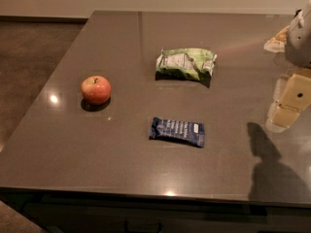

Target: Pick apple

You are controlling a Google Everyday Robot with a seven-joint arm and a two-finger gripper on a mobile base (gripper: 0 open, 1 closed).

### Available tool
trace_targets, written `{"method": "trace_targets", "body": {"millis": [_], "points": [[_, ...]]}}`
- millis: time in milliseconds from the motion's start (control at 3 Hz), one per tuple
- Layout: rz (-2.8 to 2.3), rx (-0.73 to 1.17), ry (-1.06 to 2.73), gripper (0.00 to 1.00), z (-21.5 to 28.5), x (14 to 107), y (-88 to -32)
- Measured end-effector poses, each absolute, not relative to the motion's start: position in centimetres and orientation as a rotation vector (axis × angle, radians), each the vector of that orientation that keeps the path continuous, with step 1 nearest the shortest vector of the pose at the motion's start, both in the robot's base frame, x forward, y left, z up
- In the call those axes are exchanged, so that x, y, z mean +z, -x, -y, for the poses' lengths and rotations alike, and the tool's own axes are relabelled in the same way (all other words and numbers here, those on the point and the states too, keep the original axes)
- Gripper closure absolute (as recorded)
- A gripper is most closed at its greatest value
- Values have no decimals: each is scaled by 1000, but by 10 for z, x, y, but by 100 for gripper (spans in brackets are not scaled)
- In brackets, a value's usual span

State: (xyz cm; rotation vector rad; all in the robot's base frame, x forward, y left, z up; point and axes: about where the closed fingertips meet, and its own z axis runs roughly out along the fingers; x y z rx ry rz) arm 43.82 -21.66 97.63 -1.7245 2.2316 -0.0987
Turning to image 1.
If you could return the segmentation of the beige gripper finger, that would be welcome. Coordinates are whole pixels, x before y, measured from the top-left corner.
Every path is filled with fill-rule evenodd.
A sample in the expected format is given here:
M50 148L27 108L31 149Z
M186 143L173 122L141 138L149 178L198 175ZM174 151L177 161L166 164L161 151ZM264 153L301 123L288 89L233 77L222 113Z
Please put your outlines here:
M265 127L281 133L292 126L301 113L311 105L311 70L300 69L282 75L276 83Z
M273 36L264 44L263 48L274 53L284 52L289 28L289 26L286 26L280 30L275 36Z

